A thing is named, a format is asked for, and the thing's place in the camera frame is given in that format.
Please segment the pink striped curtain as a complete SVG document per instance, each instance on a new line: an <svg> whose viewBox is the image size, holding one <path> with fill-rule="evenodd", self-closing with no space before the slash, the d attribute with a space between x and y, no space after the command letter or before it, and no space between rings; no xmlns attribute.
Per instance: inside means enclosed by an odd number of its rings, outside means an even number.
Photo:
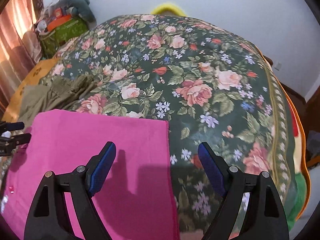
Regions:
<svg viewBox="0 0 320 240"><path fill-rule="evenodd" d="M9 0L1 12L1 114L18 86L42 56L33 32L33 0Z"/></svg>

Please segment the olive green pants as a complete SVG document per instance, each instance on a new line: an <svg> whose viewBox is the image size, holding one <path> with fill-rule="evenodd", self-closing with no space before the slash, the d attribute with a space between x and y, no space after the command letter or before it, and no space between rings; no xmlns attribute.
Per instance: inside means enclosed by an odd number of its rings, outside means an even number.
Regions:
<svg viewBox="0 0 320 240"><path fill-rule="evenodd" d="M29 127L39 113L67 109L96 87L93 75L81 74L73 80L57 76L49 85L39 84L26 88L18 121Z"/></svg>

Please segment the grey plush toy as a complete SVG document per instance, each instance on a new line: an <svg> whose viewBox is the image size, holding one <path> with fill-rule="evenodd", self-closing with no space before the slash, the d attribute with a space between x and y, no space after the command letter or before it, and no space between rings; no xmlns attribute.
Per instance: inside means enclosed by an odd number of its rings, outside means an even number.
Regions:
<svg viewBox="0 0 320 240"><path fill-rule="evenodd" d="M54 8L71 9L72 16L79 16L87 23L94 23L96 19L89 4L89 0L59 0Z"/></svg>

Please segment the orange box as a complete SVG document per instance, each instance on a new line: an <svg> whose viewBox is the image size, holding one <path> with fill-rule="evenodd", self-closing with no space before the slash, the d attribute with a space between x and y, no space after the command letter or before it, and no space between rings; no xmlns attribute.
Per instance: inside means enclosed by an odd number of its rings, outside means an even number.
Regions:
<svg viewBox="0 0 320 240"><path fill-rule="evenodd" d="M57 19L53 20L52 22L50 22L47 25L48 31L52 31L56 27L68 22L71 18L72 18L71 15L66 15L66 16L62 16L61 18L57 18Z"/></svg>

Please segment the dark floral blanket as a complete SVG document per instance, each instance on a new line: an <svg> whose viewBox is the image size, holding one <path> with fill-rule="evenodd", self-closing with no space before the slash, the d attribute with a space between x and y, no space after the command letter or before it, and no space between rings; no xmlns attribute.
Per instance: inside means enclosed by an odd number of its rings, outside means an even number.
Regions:
<svg viewBox="0 0 320 240"><path fill-rule="evenodd" d="M267 171L293 227L297 183L290 105L244 38L188 17L124 15L82 34L42 79L93 75L71 111L167 120L180 232L205 232L220 204L198 145L246 173Z"/></svg>

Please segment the green floral box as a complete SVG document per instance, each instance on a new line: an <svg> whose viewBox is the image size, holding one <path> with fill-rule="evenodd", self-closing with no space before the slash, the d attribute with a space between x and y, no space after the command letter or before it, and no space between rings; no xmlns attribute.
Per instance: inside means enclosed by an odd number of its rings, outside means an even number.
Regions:
<svg viewBox="0 0 320 240"><path fill-rule="evenodd" d="M40 35L40 44L46 58L52 58L58 49L70 39L88 31L86 22L79 18L71 18L66 23L56 27L46 35Z"/></svg>

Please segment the yellow plush item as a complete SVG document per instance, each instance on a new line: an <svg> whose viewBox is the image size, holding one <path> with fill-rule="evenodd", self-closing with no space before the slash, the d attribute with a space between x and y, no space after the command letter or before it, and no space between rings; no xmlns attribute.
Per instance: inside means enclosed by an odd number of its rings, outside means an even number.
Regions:
<svg viewBox="0 0 320 240"><path fill-rule="evenodd" d="M174 16L187 16L186 13L174 3L166 2L156 6L150 14L152 15L174 15Z"/></svg>

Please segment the pink pants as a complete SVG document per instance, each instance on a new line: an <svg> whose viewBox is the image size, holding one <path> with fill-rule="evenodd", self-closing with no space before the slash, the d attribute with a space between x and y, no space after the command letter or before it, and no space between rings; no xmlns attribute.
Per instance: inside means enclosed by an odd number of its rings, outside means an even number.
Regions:
<svg viewBox="0 0 320 240"><path fill-rule="evenodd" d="M7 172L1 214L19 239L178 239L166 121L38 114Z"/></svg>

